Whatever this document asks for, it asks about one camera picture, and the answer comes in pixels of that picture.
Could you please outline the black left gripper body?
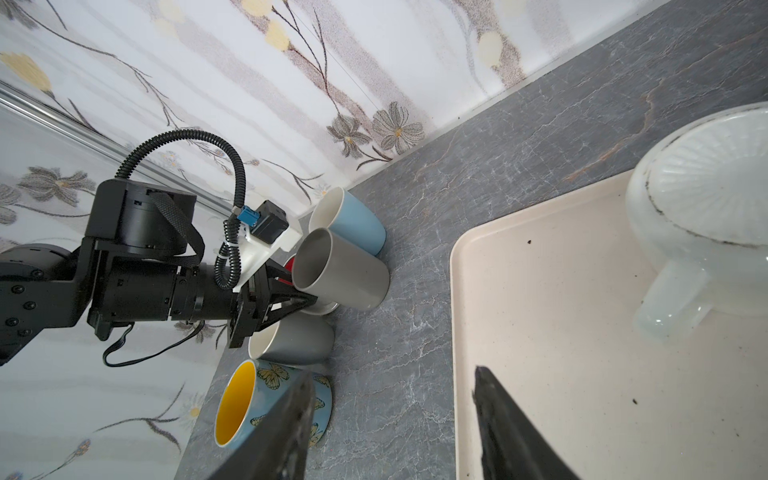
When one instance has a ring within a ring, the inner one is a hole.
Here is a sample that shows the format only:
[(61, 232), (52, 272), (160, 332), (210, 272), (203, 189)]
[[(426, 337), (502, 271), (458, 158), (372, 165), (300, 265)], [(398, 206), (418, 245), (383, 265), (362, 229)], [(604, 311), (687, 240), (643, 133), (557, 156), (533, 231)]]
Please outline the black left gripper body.
[(87, 321), (105, 341), (115, 328), (150, 321), (224, 320), (229, 346), (270, 325), (270, 281), (263, 265), (235, 293), (217, 286), (210, 265), (181, 267), (118, 258), (97, 276)]

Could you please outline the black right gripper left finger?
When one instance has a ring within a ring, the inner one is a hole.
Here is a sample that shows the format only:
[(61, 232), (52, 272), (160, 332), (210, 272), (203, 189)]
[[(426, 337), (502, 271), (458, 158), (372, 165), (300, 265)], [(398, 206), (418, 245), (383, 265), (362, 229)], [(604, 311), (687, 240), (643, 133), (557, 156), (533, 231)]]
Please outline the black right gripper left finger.
[(211, 478), (303, 479), (314, 401), (312, 375), (304, 372)]

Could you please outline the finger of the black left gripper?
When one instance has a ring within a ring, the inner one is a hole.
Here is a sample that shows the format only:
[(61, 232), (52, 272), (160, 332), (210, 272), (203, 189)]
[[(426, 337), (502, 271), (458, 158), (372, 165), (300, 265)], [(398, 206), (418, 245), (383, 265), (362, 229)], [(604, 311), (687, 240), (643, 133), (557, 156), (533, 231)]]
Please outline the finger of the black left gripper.
[(318, 298), (314, 295), (294, 292), (271, 292), (256, 297), (251, 334), (266, 330), (286, 317), (313, 306)]

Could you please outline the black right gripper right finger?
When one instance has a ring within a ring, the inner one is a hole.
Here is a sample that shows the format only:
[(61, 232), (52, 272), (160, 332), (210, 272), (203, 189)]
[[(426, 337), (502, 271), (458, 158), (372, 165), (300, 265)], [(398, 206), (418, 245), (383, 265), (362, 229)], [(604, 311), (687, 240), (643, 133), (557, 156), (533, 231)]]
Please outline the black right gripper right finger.
[(485, 479), (575, 479), (493, 372), (475, 369), (473, 400)]

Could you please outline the light grey mug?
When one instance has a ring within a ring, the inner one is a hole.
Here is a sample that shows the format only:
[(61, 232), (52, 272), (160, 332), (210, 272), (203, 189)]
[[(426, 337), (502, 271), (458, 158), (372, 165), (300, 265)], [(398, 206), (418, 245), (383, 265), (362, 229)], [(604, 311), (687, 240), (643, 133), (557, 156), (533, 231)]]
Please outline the light grey mug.
[(334, 330), (324, 318), (297, 312), (255, 332), (249, 339), (247, 351), (253, 360), (312, 365), (326, 360), (334, 340)]

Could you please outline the blue glass patterned mug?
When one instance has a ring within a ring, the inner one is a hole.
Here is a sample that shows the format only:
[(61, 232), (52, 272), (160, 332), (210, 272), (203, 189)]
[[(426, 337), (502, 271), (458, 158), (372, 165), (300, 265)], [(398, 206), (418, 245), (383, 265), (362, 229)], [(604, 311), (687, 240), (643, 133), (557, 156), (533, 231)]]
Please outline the blue glass patterned mug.
[[(238, 448), (302, 373), (307, 373), (307, 370), (263, 360), (243, 361), (229, 379), (217, 409), (214, 430), (216, 445), (220, 448)], [(310, 447), (317, 445), (324, 436), (333, 407), (330, 379), (314, 372), (312, 378), (315, 401)]]

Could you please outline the dark grey mug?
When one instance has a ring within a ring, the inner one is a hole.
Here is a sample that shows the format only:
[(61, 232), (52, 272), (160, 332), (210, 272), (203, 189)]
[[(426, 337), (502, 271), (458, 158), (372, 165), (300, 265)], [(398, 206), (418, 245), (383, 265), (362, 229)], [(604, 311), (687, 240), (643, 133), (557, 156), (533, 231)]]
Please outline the dark grey mug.
[(292, 283), (302, 292), (368, 311), (385, 299), (390, 272), (375, 256), (320, 228), (310, 232), (298, 247)]

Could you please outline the light blue mug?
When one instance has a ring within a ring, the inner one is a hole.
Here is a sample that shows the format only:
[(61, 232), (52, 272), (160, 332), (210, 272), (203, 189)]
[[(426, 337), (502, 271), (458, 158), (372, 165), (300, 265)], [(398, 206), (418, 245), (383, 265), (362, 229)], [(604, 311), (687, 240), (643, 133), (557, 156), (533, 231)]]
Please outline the light blue mug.
[(386, 242), (386, 230), (376, 215), (360, 200), (341, 187), (329, 190), (319, 201), (309, 220), (309, 230), (325, 228), (378, 255)]

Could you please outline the beige plastic tray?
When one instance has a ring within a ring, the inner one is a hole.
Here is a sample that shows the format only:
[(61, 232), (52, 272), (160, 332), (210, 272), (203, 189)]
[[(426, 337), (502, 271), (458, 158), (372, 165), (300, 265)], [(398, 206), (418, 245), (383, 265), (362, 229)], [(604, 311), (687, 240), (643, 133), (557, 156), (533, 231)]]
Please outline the beige plastic tray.
[(450, 258), (456, 475), (482, 477), (489, 368), (583, 479), (763, 479), (767, 322), (709, 314), (679, 343), (633, 329), (655, 272), (629, 174), (467, 231)]

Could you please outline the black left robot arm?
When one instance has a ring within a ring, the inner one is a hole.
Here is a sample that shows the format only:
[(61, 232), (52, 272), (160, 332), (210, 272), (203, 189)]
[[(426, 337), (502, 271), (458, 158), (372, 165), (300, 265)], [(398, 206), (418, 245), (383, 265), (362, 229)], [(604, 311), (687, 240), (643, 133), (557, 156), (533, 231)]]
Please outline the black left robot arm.
[(101, 340), (139, 322), (177, 321), (201, 330), (224, 322), (232, 348), (316, 297), (297, 290), (273, 255), (300, 239), (299, 224), (272, 202), (239, 208), (241, 263), (221, 287), (203, 260), (192, 223), (196, 198), (132, 180), (102, 182), (81, 245), (13, 247), (1, 256), (1, 359), (10, 361), (46, 329), (85, 320)]

